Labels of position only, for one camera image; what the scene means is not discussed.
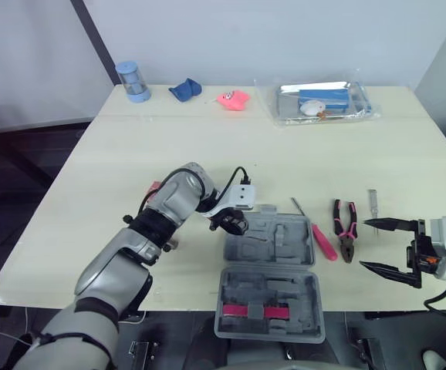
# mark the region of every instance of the pink object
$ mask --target pink object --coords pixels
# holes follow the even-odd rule
[[[326,258],[330,261],[336,261],[338,254],[336,254],[333,246],[316,224],[313,224],[313,234]]]
[[[288,320],[290,319],[290,310],[288,307],[264,307],[264,317]]]
[[[244,110],[245,102],[251,97],[243,91],[233,90],[226,94],[221,94],[216,100],[224,107],[230,110]]]
[[[240,304],[223,304],[223,316],[246,318],[247,313],[247,306]],[[264,317],[288,320],[290,319],[290,310],[288,307],[264,307]]]
[[[247,317],[247,306],[240,304],[223,304],[223,316]]]

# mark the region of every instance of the blue sponge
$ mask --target blue sponge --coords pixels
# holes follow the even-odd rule
[[[181,102],[187,102],[192,96],[197,96],[202,92],[202,86],[193,79],[186,79],[176,87],[169,88],[172,94]]]

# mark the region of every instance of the screwdriver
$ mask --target screwdriver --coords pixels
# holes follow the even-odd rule
[[[297,210],[299,210],[299,212],[303,216],[305,216],[306,214],[300,207],[300,204],[299,202],[297,202],[297,199],[295,199],[294,197],[291,197],[290,199],[292,200],[293,204],[295,204]],[[324,256],[326,256],[326,258],[330,261],[336,261],[336,259],[338,258],[338,254],[336,254],[336,252],[334,251],[334,248],[329,242],[328,238],[324,236],[323,232],[319,229],[319,226],[317,226],[316,224],[312,224],[312,226],[313,226],[313,235],[317,241],[317,244],[321,248],[321,251],[323,251]]]

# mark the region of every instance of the pink pliers handle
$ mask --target pink pliers handle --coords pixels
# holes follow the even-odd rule
[[[340,219],[340,206],[341,201],[336,199],[334,201],[333,208],[333,219],[334,219],[334,233],[338,235],[338,237],[348,237],[352,240],[355,240],[358,235],[356,233],[356,208],[354,202],[348,203],[348,209],[350,210],[350,226],[348,230],[345,230],[341,223]]]

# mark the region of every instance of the white table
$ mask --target white table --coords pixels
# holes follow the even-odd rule
[[[135,213],[153,180],[189,161],[199,162],[223,186],[244,166],[258,204],[296,213],[290,197],[338,246],[331,216],[334,198],[353,200],[370,218],[367,189],[378,191],[379,217],[426,220],[446,215],[446,139],[414,94],[404,87],[369,88],[379,119],[280,129],[252,87],[243,112],[209,103],[228,86],[204,87],[179,103],[167,86],[151,86],[151,100],[130,103],[116,86],[60,171],[0,272],[0,304],[62,308],[73,299],[81,271]],[[358,261],[406,270],[412,234],[360,224],[352,264],[331,262],[316,250],[325,311],[421,310],[446,288],[423,276],[423,288],[384,280]],[[150,267],[154,285],[143,310],[214,310],[225,266],[222,230],[193,215],[177,232],[179,248]],[[446,300],[440,305],[446,308]]]

